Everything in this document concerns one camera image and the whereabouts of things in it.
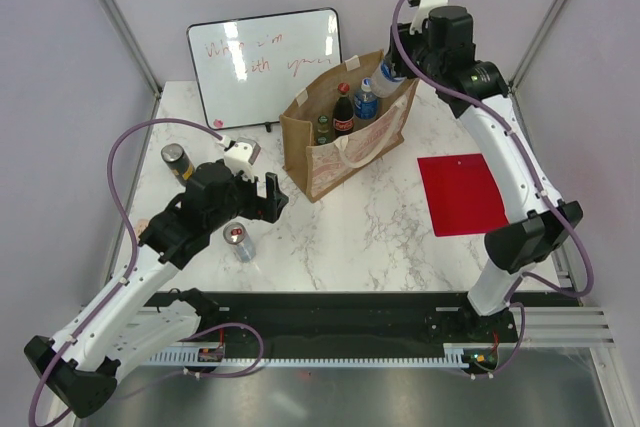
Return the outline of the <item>blue-label water bottle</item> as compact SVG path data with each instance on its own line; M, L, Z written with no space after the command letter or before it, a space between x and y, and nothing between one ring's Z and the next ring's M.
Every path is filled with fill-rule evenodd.
M388 98L405 80L405 77L397 77L393 66L383 59L370 76L371 91L378 98Z
M354 94L354 115L365 123L375 120L378 113L378 97L373 93L371 79L365 77Z

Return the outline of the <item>brown canvas tote bag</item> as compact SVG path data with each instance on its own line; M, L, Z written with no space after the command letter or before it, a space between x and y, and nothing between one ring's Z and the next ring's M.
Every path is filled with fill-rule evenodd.
M380 114L372 124L322 145L316 142L317 120L332 114L339 84L358 86L362 79L371 76L382 58L381 51L374 51L327 70L280 115L284 170L310 202L318 201L404 142L402 130L415 97L416 79L402 82L390 97L381 101Z

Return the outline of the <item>clear soda water bottle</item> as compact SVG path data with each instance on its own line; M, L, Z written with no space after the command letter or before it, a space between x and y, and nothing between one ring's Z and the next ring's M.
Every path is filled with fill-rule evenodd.
M328 145L333 141L330 135L320 135L316 137L316 146Z

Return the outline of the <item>Coca-Cola glass bottle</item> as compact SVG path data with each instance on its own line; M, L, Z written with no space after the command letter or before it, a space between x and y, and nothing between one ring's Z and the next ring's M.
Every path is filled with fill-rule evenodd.
M354 107L349 97L350 86L342 82L338 85L338 100L333 108L332 125L335 137L349 135L354 129Z

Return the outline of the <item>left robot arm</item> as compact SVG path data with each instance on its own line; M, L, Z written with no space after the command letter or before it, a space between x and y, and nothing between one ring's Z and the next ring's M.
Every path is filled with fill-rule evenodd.
M68 412L86 418L103 407L129 372L170 344L208 340L219 329L217 305L196 288L183 291L180 306L126 327L169 280L210 244L214 232L237 217L275 223L288 202L272 172L266 194L256 180L233 173L223 161L201 164L185 190L134 236L134 258L94 299L52 337L35 336L24 353Z

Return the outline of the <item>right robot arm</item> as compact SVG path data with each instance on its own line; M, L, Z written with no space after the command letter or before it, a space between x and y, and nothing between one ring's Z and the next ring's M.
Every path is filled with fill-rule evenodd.
M476 57L474 20L461 6L439 6L414 33L407 23L391 26L392 71L434 87L465 127L498 187L507 223L484 237L488 261L467 294L469 309L458 315L467 339L483 339L494 328L519 282L529 277L574 232L583 218L536 160L516 119L499 68Z

